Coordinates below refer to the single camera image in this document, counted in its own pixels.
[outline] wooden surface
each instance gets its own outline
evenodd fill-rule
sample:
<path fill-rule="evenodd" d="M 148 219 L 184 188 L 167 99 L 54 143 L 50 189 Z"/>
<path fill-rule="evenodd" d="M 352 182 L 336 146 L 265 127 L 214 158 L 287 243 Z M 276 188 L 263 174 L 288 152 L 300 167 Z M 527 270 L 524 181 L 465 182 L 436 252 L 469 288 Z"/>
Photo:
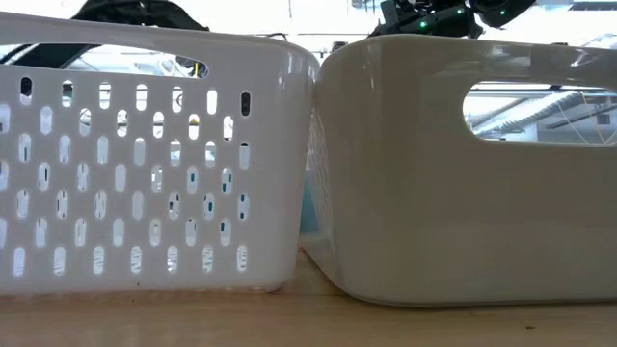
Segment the wooden surface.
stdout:
<path fill-rule="evenodd" d="M 299 253 L 275 294 L 133 292 L 0 298 L 0 346 L 617 346 L 617 305 L 380 307 Z"/>

